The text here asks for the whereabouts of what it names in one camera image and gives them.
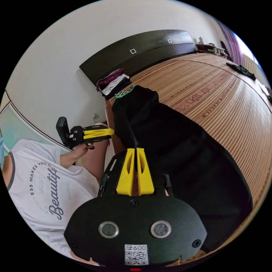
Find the green trim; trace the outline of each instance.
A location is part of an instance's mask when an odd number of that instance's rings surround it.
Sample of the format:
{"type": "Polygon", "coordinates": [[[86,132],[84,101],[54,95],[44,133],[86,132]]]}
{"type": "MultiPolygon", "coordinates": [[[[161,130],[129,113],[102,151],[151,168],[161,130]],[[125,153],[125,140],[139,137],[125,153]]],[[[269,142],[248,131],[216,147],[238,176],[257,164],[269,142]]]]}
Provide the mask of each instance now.
{"type": "Polygon", "coordinates": [[[134,89],[135,86],[136,86],[136,85],[132,85],[131,88],[130,88],[127,92],[125,92],[125,93],[123,93],[123,94],[120,94],[120,95],[117,95],[117,96],[114,98],[114,102],[115,102],[115,100],[116,100],[117,98],[123,97],[123,96],[125,96],[126,94],[130,93],[130,92],[134,89]]]}

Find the qr code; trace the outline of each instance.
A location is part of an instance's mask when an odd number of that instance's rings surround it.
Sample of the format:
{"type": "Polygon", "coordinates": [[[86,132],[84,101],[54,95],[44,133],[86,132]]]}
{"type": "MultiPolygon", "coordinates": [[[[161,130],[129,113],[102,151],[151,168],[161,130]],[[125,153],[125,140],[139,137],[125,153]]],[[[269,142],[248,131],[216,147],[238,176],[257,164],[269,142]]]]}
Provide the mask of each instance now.
{"type": "Polygon", "coordinates": [[[148,265],[147,245],[125,245],[126,265],[148,265]]]}

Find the hand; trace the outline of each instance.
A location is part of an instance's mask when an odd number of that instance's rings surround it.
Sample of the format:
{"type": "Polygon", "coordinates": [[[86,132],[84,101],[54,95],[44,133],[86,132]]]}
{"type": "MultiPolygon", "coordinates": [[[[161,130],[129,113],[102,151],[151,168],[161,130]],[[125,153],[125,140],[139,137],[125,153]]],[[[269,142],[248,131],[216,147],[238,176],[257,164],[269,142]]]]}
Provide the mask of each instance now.
{"type": "Polygon", "coordinates": [[[75,155],[75,157],[77,159],[79,159],[83,155],[85,155],[88,152],[88,150],[90,148],[92,148],[92,147],[93,147],[93,144],[88,144],[88,146],[86,144],[79,144],[79,145],[77,145],[77,146],[74,147],[74,149],[73,149],[72,152],[75,155]]]}

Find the purple curtain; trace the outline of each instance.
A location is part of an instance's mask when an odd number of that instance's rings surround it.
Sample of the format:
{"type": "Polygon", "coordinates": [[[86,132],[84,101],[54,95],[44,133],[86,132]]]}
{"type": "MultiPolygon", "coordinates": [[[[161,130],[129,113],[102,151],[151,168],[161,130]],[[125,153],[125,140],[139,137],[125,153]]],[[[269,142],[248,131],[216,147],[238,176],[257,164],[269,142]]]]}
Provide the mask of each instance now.
{"type": "Polygon", "coordinates": [[[229,50],[230,50],[229,54],[230,54],[233,62],[238,65],[244,66],[245,65],[244,57],[243,57],[242,51],[240,49],[240,46],[238,44],[238,41],[237,41],[233,31],[231,31],[227,26],[225,26],[221,22],[217,21],[217,23],[219,24],[227,42],[228,42],[229,50]]]}

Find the black item on mat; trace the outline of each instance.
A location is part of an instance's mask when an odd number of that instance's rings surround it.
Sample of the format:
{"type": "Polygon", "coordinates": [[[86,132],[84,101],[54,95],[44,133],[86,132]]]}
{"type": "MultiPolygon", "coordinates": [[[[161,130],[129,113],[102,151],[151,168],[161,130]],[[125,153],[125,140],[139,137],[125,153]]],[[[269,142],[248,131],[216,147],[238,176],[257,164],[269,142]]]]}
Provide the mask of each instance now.
{"type": "Polygon", "coordinates": [[[157,92],[150,89],[135,86],[115,100],[112,111],[115,134],[125,148],[135,142],[117,125],[123,115],[138,145],[156,156],[169,174],[174,197],[200,216],[208,233],[201,249],[217,249],[253,207],[249,187],[232,156],[197,123],[159,103],[157,92]]]}
{"type": "Polygon", "coordinates": [[[236,64],[231,64],[226,62],[226,65],[230,66],[231,68],[233,68],[235,71],[238,71],[241,74],[244,74],[245,76],[250,77],[252,80],[256,80],[256,77],[254,74],[252,74],[250,71],[248,71],[245,67],[243,67],[242,65],[236,65],[236,64]]]}
{"type": "Polygon", "coordinates": [[[124,78],[122,81],[119,82],[119,84],[117,86],[115,86],[111,90],[111,92],[108,95],[104,95],[104,94],[102,94],[102,95],[105,97],[106,100],[109,100],[112,97],[114,97],[115,94],[120,92],[122,89],[124,89],[129,84],[131,84],[131,81],[128,78],[124,78]]]}

